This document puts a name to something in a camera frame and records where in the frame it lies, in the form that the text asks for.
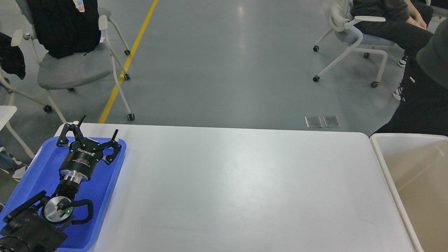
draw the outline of yellow floor line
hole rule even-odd
[[[149,12],[146,15],[145,21],[143,22],[142,27],[140,28],[140,31],[137,35],[137,38],[135,39],[134,45],[132,46],[132,49],[131,49],[131,54],[128,56],[128,59],[126,60],[126,63],[124,65],[124,68],[126,71],[128,70],[129,65],[131,64],[131,61],[134,58],[134,54],[138,48],[138,45],[140,44],[140,40],[143,37],[143,33],[145,32],[146,27],[148,26],[149,19],[151,18],[152,13],[154,12],[154,8],[157,5],[157,2],[158,2],[158,0],[154,0],[152,2],[151,8],[149,9]],[[123,79],[124,79],[124,73],[122,71],[120,76],[118,77],[118,84],[120,86],[123,83]],[[98,123],[106,122],[106,119],[109,115],[109,112],[111,111],[112,105],[115,101],[117,94],[118,94],[118,88],[115,86],[114,89],[112,90],[112,93],[109,97],[108,102],[106,103],[106,107],[104,107],[103,113],[101,114],[101,117],[99,118]]]

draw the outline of gray hoodie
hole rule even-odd
[[[384,17],[404,22],[409,18],[408,5],[404,0],[353,0],[351,14]]]

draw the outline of gray floor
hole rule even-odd
[[[329,28],[330,0],[160,0],[129,67],[131,80],[123,91],[136,120],[126,120],[117,97],[106,123],[231,127],[278,130],[355,131],[370,135],[392,116],[399,102],[392,97],[403,75],[397,65],[398,46],[387,48],[389,59],[383,80],[371,88],[380,56],[363,59],[352,53],[325,74],[312,77],[342,53],[346,45],[333,34],[318,53],[314,42]],[[152,0],[106,1],[132,47]],[[437,24],[431,22],[429,30]],[[0,4],[0,31],[12,36],[30,30],[13,0]],[[122,52],[118,35],[109,29],[112,44]],[[37,83],[38,66],[26,42],[26,78],[8,75],[11,84],[46,100]],[[42,58],[45,49],[37,45]],[[119,53],[124,64],[127,57]],[[54,91],[67,120],[98,122],[113,89],[112,76],[74,92]],[[0,91],[0,99],[7,99]],[[16,98],[12,127],[33,151],[52,137],[61,124],[56,113],[26,98]],[[305,116],[337,116],[341,128],[308,129]],[[10,133],[0,136],[15,156],[30,162]],[[16,183],[0,177],[0,202]]]

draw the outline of robotic arm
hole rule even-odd
[[[82,182],[89,181],[96,165],[103,160],[110,165],[121,150],[115,140],[115,130],[110,141],[98,143],[82,135],[78,124],[64,125],[57,140],[58,147],[68,147],[69,152],[59,168],[59,185],[51,197],[41,191],[34,197],[17,207],[3,219],[6,226],[0,231],[0,252],[53,252],[67,238],[64,229],[70,224],[87,223],[93,217],[93,203],[84,199],[76,201]],[[66,135],[71,131],[74,141],[69,143]],[[103,150],[112,148],[113,153],[104,156]],[[75,220],[73,209],[87,205],[88,216],[83,220]]]

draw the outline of blue tray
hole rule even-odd
[[[59,184],[59,167],[69,150],[67,147],[57,147],[57,139],[58,137],[50,138],[40,147],[29,169],[0,213],[0,229],[5,226],[3,218],[29,198],[42,190],[47,192],[47,196],[53,194]],[[74,141],[73,137],[68,137],[68,139],[70,143]],[[110,140],[107,138],[92,139],[100,143]],[[75,200],[90,199],[93,201],[93,218],[86,224],[70,225],[66,228],[64,233],[68,235],[68,238],[57,251],[87,252],[95,244],[125,158],[126,144],[121,139],[118,140],[118,143],[122,147],[115,161],[110,165],[103,161],[98,162],[91,180],[82,182],[79,192],[76,194]],[[104,150],[105,155],[111,153],[111,148]],[[75,208],[73,214],[76,220],[84,219],[87,217],[87,207]]]

